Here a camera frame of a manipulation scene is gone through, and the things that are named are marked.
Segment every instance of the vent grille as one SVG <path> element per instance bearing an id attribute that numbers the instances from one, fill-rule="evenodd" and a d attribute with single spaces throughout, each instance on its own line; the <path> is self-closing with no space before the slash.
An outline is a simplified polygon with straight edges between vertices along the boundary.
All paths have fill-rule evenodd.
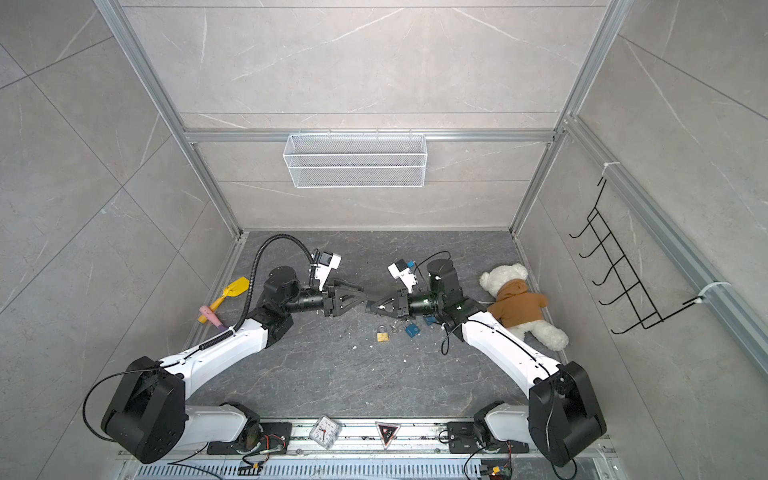
<path id="1" fill-rule="evenodd" d="M 345 459 L 345 460 L 270 460 L 261 475 L 238 473 L 239 460 L 189 461 L 190 465 L 205 468 L 226 480 L 235 478 L 258 478 L 260 480 L 313 480 L 397 478 L 416 480 L 421 478 L 464 478 L 462 467 L 465 459 L 452 458 L 411 458 L 411 459 Z M 480 460 L 472 459 L 467 465 L 470 478 L 480 475 Z M 180 465 L 144 465 L 138 469 L 136 480 L 198 480 L 213 478 L 207 473 Z"/>

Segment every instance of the triangular sticker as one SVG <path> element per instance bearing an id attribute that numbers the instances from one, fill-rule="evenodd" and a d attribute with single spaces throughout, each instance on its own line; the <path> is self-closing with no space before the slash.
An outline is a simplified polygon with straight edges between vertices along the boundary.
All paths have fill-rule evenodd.
<path id="1" fill-rule="evenodd" d="M 379 436 L 381 437 L 384 449 L 386 450 L 395 438 L 397 431 L 400 430 L 400 425 L 397 423 L 376 422 L 376 428 L 379 429 Z"/>

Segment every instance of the black cable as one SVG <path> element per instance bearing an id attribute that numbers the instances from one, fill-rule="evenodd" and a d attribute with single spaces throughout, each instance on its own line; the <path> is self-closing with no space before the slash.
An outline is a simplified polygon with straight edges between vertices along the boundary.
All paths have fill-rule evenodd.
<path id="1" fill-rule="evenodd" d="M 301 243 L 301 240 L 294 237 L 293 235 L 289 235 L 288 233 L 278 233 L 277 235 L 272 235 L 271 237 L 267 238 L 264 243 L 261 244 L 261 247 L 259 247 L 259 250 L 256 252 L 256 256 L 253 258 L 253 266 L 250 269 L 250 277 L 248 282 L 248 291 L 245 296 L 245 304 L 243 304 L 243 312 L 240 314 L 240 319 L 237 320 L 237 323 L 235 324 L 234 328 L 232 330 L 227 330 L 224 333 L 221 333 L 220 335 L 215 336 L 214 338 L 208 340 L 207 342 L 200 344 L 200 350 L 209 349 L 210 347 L 216 345 L 217 343 L 230 338 L 232 335 L 234 335 L 234 332 L 240 329 L 241 326 L 243 326 L 243 323 L 245 323 L 245 319 L 248 316 L 248 311 L 250 310 L 250 301 L 253 299 L 253 284 L 256 282 L 256 270 L 259 268 L 259 261 L 261 260 L 261 255 L 264 253 L 264 249 L 266 249 L 266 246 L 272 243 L 275 240 L 290 240 L 294 242 L 296 245 L 299 246 L 302 252 L 304 252 L 304 255 L 306 255 L 306 259 L 310 262 L 310 265 L 313 263 L 313 257 L 310 251 L 304 246 L 303 243 Z"/>
<path id="2" fill-rule="evenodd" d="M 447 445 L 447 444 L 451 443 L 451 436 L 450 435 L 448 437 L 448 441 L 447 442 L 443 442 L 442 441 L 442 439 L 440 438 L 440 435 L 442 435 L 443 433 L 449 433 L 448 429 L 445 429 L 442 432 L 440 432 L 439 434 L 437 434 L 437 441 L 442 443 L 443 445 Z"/>
<path id="3" fill-rule="evenodd" d="M 551 405 L 549 407 L 549 416 L 547 417 L 547 425 L 545 426 L 546 434 L 547 434 L 547 455 L 549 455 L 549 421 L 552 419 L 552 414 L 554 413 L 554 398 L 557 395 L 557 390 L 554 387 L 554 381 L 549 382 L 549 386 L 551 387 L 551 394 L 550 394 L 550 402 Z M 558 477 L 559 480 L 574 480 L 576 478 L 576 474 L 578 473 L 578 465 L 576 465 L 576 458 L 572 458 L 574 462 L 574 474 L 571 475 L 569 478 L 562 478 L 558 471 L 554 469 L 554 463 L 552 463 L 552 460 L 549 461 L 549 464 L 552 465 L 552 471 L 554 472 L 554 476 Z"/>
<path id="4" fill-rule="evenodd" d="M 447 250 L 440 250 L 438 253 L 433 253 L 433 254 L 432 254 L 432 255 L 430 255 L 429 257 L 426 257 L 424 260 L 422 260 L 422 261 L 420 261 L 420 262 L 418 262 L 418 263 L 416 264 L 416 271 L 417 271 L 417 272 L 419 272 L 419 275 L 421 275 L 421 276 L 422 276 L 422 280 L 424 280 L 425 282 L 427 281 L 427 279 L 426 279 L 426 278 L 424 278 L 424 274 L 423 274 L 423 273 L 422 273 L 422 271 L 419 269 L 419 267 L 420 267 L 420 266 L 421 266 L 421 265 L 422 265 L 422 264 L 423 264 L 425 261 L 427 261 L 427 260 L 429 260 L 430 258 L 434 257 L 435 255 L 439 255 L 440 253 L 447 253 L 447 254 L 448 254 L 448 260 L 450 260 L 450 259 L 451 259 L 451 252 L 449 252 L 449 251 L 447 251 Z"/>
<path id="5" fill-rule="evenodd" d="M 182 462 L 185 462 L 185 461 L 189 460 L 190 458 L 194 457 L 194 456 L 195 456 L 195 455 L 197 455 L 198 453 L 200 453 L 200 452 L 202 452 L 203 450 L 205 450 L 207 447 L 208 447 L 208 444 L 206 443 L 206 444 L 203 446 L 203 448 L 202 448 L 202 449 L 200 449 L 200 450 L 196 451 L 196 452 L 195 452 L 195 453 L 193 453 L 192 455 L 190 455 L 190 456 L 188 456 L 188 457 L 186 457 L 186 458 L 182 458 L 181 460 L 177 460 L 177 461 L 175 461 L 175 462 L 168 462 L 168 465 L 178 465 L 178 466 L 180 466 L 180 467 L 187 467 L 187 468 L 192 468 L 193 470 L 198 470 L 199 472 L 205 472 L 205 473 L 207 473 L 208 475 L 212 475 L 212 476 L 214 476 L 214 477 L 218 478 L 218 480 L 224 480 L 224 479 L 223 479 L 221 476 L 219 476 L 219 475 L 217 475 L 217 474 L 213 473 L 213 472 L 212 472 L 212 471 L 210 471 L 210 470 L 206 470 L 205 468 L 196 467 L 196 466 L 194 466 L 194 465 L 184 465 L 184 464 L 182 464 Z"/>
<path id="6" fill-rule="evenodd" d="M 475 450 L 475 453 L 471 454 L 469 458 L 467 458 L 467 461 L 464 462 L 464 466 L 462 467 L 462 472 L 464 472 L 464 476 L 467 478 L 467 480 L 472 480 L 469 478 L 469 475 L 467 475 L 467 465 L 469 464 L 469 461 L 472 460 L 472 457 L 480 453 L 481 451 L 485 450 L 485 447 L 480 447 L 479 449 Z"/>
<path id="7" fill-rule="evenodd" d="M 317 260 L 320 260 L 320 250 L 315 249 L 312 259 L 310 260 L 310 281 L 307 282 L 307 286 L 311 289 L 315 286 L 315 270 L 317 269 Z"/>
<path id="8" fill-rule="evenodd" d="M 496 333 L 498 333 L 499 335 L 503 336 L 504 338 L 506 338 L 506 339 L 507 339 L 507 340 L 509 340 L 510 342 L 514 343 L 514 344 L 515 344 L 515 345 L 516 345 L 516 346 L 517 346 L 517 347 L 518 347 L 520 350 L 522 350 L 523 352 L 525 352 L 525 355 L 527 355 L 527 356 L 531 357 L 531 360 L 533 360 L 534 362 L 536 362 L 536 363 L 537 363 L 537 364 L 538 364 L 538 365 L 539 365 L 539 366 L 540 366 L 542 369 L 544 369 L 544 371 L 547 373 L 547 377 L 549 377 L 549 376 L 551 376 L 551 375 L 552 375 L 552 374 L 549 372 L 549 370 L 547 370 L 547 367 L 543 366 L 542 364 L 540 364 L 540 362 L 538 362 L 538 361 L 536 360 L 536 357 L 534 357 L 533 355 L 531 355 L 531 353 L 530 353 L 529 351 L 527 351 L 527 350 L 526 350 L 526 349 L 524 349 L 522 346 L 520 346 L 520 344 L 519 344 L 519 343 L 517 343 L 517 342 L 515 342 L 515 341 L 514 341 L 514 340 L 513 340 L 511 337 L 509 337 L 509 336 L 506 336 L 506 335 L 505 335 L 504 333 L 502 333 L 502 332 L 501 332 L 499 329 L 494 329 L 492 326 L 490 326 L 490 325 L 488 325 L 488 324 L 485 324 L 485 323 L 483 323 L 483 322 L 480 322 L 479 320 L 470 320 L 470 319 L 467 319 L 467 323 L 469 323 L 469 322 L 479 323 L 480 325 L 483 325 L 484 327 L 486 327 L 486 328 L 489 328 L 489 329 L 491 329 L 491 330 L 495 331 Z"/>
<path id="9" fill-rule="evenodd" d="M 443 323 L 442 325 L 443 325 L 443 328 L 445 328 L 445 338 L 443 338 L 442 342 L 440 342 L 440 353 L 442 353 L 443 355 L 448 355 L 448 351 L 451 349 L 451 334 L 454 333 L 456 329 L 458 329 L 462 324 L 458 323 L 455 327 L 451 329 L 450 332 L 446 328 L 445 323 Z M 443 349 L 443 346 L 445 345 L 446 342 L 448 342 L 448 346 L 446 346 L 445 349 Z"/>
<path id="10" fill-rule="evenodd" d="M 88 403 L 88 398 L 91 396 L 91 394 L 92 394 L 92 393 L 93 393 L 93 391 L 96 389 L 96 387 L 98 387 L 98 386 L 99 386 L 99 385 L 101 385 L 102 383 L 104 383 L 104 382 L 106 382 L 107 380 L 109 380 L 109 379 L 111 379 L 111 378 L 113 378 L 113 377 L 116 377 L 116 376 L 125 375 L 125 374 L 127 374 L 127 373 L 145 373 L 145 372 L 154 372 L 154 371 L 156 371 L 156 370 L 162 370 L 162 369 L 166 369 L 166 368 L 168 368 L 168 367 L 170 367 L 170 366 L 175 366 L 175 365 L 178 365 L 178 364 L 179 364 L 179 362 L 176 362 L 176 363 L 171 363 L 170 365 L 166 365 L 166 366 L 155 366 L 155 367 L 152 367 L 151 369 L 141 369 L 141 370 L 128 370 L 127 372 L 117 372 L 117 373 L 113 373 L 112 375 L 107 375 L 107 376 L 105 376 L 103 379 L 101 379 L 101 380 L 99 380 L 98 382 L 96 382 L 96 383 L 95 383 L 95 384 L 94 384 L 94 385 L 91 387 L 91 389 L 90 389 L 90 390 L 88 390 L 88 393 L 86 393 L 86 394 L 85 394 L 85 398 L 83 399 L 83 408 L 82 408 L 82 412 L 83 412 L 83 423 L 84 423 L 84 424 L 85 424 L 85 426 L 88 428 L 88 430 L 91 430 L 91 433 L 92 433 L 92 434 L 94 434 L 94 435 L 96 435 L 98 438 L 100 438 L 100 439 L 104 440 L 105 442 L 115 442 L 115 443 L 117 443 L 117 440 L 115 440 L 115 439 L 110 439 L 109 437 L 105 437 L 105 436 L 103 436 L 102 434 L 100 434 L 100 433 L 96 432 L 96 430 L 94 430 L 94 428 L 93 428 L 93 427 L 91 427 L 91 424 L 90 424 L 90 423 L 88 423 L 88 418 L 86 418 L 86 416 L 85 416 L 85 405 Z"/>
<path id="11" fill-rule="evenodd" d="M 250 309 L 250 301 L 253 298 L 253 284 L 256 282 L 256 270 L 259 268 L 259 261 L 261 260 L 261 255 L 264 253 L 264 250 L 266 249 L 266 246 L 272 243 L 275 240 L 290 240 L 294 242 L 296 245 L 299 246 L 301 251 L 304 252 L 304 255 L 306 255 L 306 259 L 312 263 L 312 254 L 310 251 L 304 246 L 303 243 L 301 243 L 301 240 L 294 237 L 293 235 L 289 235 L 287 233 L 278 233 L 277 235 L 272 235 L 271 237 L 267 238 L 264 243 L 261 244 L 261 247 L 259 247 L 259 250 L 256 252 L 256 256 L 253 258 L 253 266 L 250 269 L 250 278 L 248 279 L 250 282 L 248 284 L 248 291 L 245 296 L 245 304 L 243 305 L 243 313 L 240 315 L 240 320 L 237 321 L 234 327 L 234 331 L 240 329 L 241 326 L 243 326 L 243 323 L 245 322 L 246 316 L 248 315 L 248 310 Z"/>
<path id="12" fill-rule="evenodd" d="M 554 463 L 552 463 L 552 462 L 549 462 L 549 463 L 552 465 L 552 471 L 554 472 L 554 476 L 556 476 L 556 477 L 557 477 L 557 478 L 559 478 L 560 480 L 574 480 L 574 478 L 576 478 L 576 474 L 578 473 L 578 465 L 577 465 L 577 463 L 576 463 L 576 458 L 572 458 L 571 460 L 572 460 L 572 461 L 573 461 L 573 463 L 574 463 L 574 474 L 573 474 L 573 475 L 571 475 L 571 476 L 570 476 L 570 477 L 568 477 L 568 478 L 562 478 L 562 477 L 561 477 L 561 476 L 558 474 L 558 471 L 554 469 Z"/>

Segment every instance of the wall hook rack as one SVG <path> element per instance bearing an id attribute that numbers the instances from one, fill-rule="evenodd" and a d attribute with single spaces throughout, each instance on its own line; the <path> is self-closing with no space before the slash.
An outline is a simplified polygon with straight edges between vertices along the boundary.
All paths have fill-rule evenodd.
<path id="1" fill-rule="evenodd" d="M 623 292 L 621 294 L 619 294 L 619 296 L 617 296 L 616 298 L 614 298 L 613 300 L 611 300 L 608 303 L 603 303 L 600 300 L 598 300 L 598 302 L 601 305 L 607 306 L 607 305 L 611 305 L 612 303 L 618 301 L 621 297 L 626 296 L 627 299 L 629 300 L 630 305 L 632 305 L 632 310 L 634 311 L 634 314 L 637 317 L 637 322 L 633 323 L 628 328 L 626 328 L 624 330 L 621 330 L 620 332 L 617 332 L 617 331 L 611 329 L 611 333 L 613 333 L 615 335 L 621 335 L 622 333 L 629 332 L 630 330 L 632 330 L 634 327 L 636 327 L 638 325 L 642 326 L 643 329 L 647 330 L 647 329 L 650 329 L 653 326 L 658 325 L 659 323 L 662 323 L 664 320 L 667 320 L 667 319 L 671 318 L 672 316 L 677 315 L 678 313 L 682 312 L 683 310 L 687 309 L 688 307 L 693 306 L 693 305 L 697 305 L 698 303 L 701 303 L 701 300 L 703 300 L 703 293 L 700 293 L 699 295 L 695 296 L 694 298 L 692 298 L 690 300 L 686 300 L 685 302 L 683 302 L 683 306 L 680 309 L 675 310 L 674 312 L 670 313 L 669 315 L 667 315 L 667 316 L 662 316 L 661 315 L 661 313 L 659 312 L 659 309 L 656 307 L 656 304 L 654 303 L 654 299 L 652 299 L 650 297 L 650 294 L 648 293 L 648 290 L 646 290 L 645 285 L 643 285 L 643 281 L 637 275 L 637 272 L 635 271 L 634 266 L 632 266 L 632 262 L 629 261 L 629 257 L 627 257 L 627 254 L 624 252 L 624 248 L 621 246 L 621 244 L 619 243 L 618 238 L 616 238 L 616 236 L 614 235 L 613 230 L 611 230 L 611 227 L 608 226 L 608 223 L 605 221 L 605 219 L 603 218 L 603 215 L 600 213 L 600 211 L 598 209 L 598 203 L 600 202 L 600 197 L 603 195 L 603 190 L 605 190 L 605 177 L 601 177 L 600 181 L 598 182 L 598 187 L 600 187 L 600 193 L 598 194 L 597 200 L 594 202 L 594 206 L 592 207 L 592 210 L 590 210 L 589 214 L 587 215 L 587 225 L 584 227 L 584 229 L 581 230 L 581 232 L 578 235 L 575 235 L 575 236 L 574 235 L 570 235 L 570 234 L 568 234 L 568 235 L 571 238 L 579 238 L 579 237 L 581 237 L 581 235 L 584 234 L 584 232 L 587 231 L 587 229 L 591 229 L 592 233 L 594 233 L 595 237 L 597 237 L 597 239 L 600 240 L 600 242 L 597 244 L 597 246 L 589 254 L 582 255 L 581 253 L 579 253 L 579 256 L 581 258 L 589 258 L 589 257 L 592 256 L 593 253 L 598 251 L 598 249 L 602 248 L 603 252 L 605 253 L 605 256 L 608 258 L 608 262 L 611 263 L 611 266 L 608 268 L 608 272 L 605 273 L 605 277 L 603 278 L 603 280 L 600 283 L 595 282 L 594 280 L 592 280 L 592 283 L 595 286 L 600 286 L 600 285 L 604 284 L 608 280 L 608 277 L 611 275 L 611 272 L 616 273 L 616 278 L 618 278 L 619 284 L 621 285 L 621 288 L 622 288 Z M 598 231 L 594 228 L 593 222 L 595 222 L 596 219 L 600 219 L 600 221 L 603 223 L 603 225 L 605 225 L 605 229 L 608 231 L 608 233 L 605 236 L 603 236 L 603 237 L 600 237 L 600 235 L 598 235 Z M 609 238 L 613 239 L 613 241 L 616 243 L 616 246 L 618 247 L 619 251 L 621 252 L 621 256 L 618 257 L 616 260 L 613 260 L 611 258 L 611 255 L 609 254 L 607 248 L 605 248 L 605 242 Z M 619 263 L 622 260 L 627 263 L 627 265 L 629 266 L 630 270 L 632 271 L 632 274 L 634 275 L 635 281 L 630 286 L 627 286 L 627 284 L 624 283 L 624 280 L 621 278 L 621 275 L 619 274 L 619 272 L 618 272 L 618 270 L 616 268 L 617 265 L 619 265 Z M 629 294 L 630 291 L 632 291 L 632 289 L 634 289 L 636 287 L 640 287 L 643 290 L 643 293 L 648 298 L 648 301 L 650 302 L 650 305 L 654 309 L 653 312 L 650 315 L 647 315 L 645 317 L 641 317 L 640 316 L 639 312 L 637 311 L 637 307 L 635 306 L 634 301 L 632 300 L 632 296 Z M 647 325 L 645 322 L 647 320 L 650 320 L 654 316 L 656 316 L 658 319 L 653 321 L 650 325 Z"/>

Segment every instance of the square clock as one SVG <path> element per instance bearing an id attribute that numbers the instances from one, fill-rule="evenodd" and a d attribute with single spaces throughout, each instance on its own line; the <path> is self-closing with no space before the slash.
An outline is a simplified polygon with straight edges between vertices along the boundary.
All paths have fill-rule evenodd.
<path id="1" fill-rule="evenodd" d="M 341 424 L 323 415 L 317 419 L 314 427 L 310 430 L 310 438 L 323 448 L 330 449 L 336 439 L 339 438 L 340 432 Z"/>

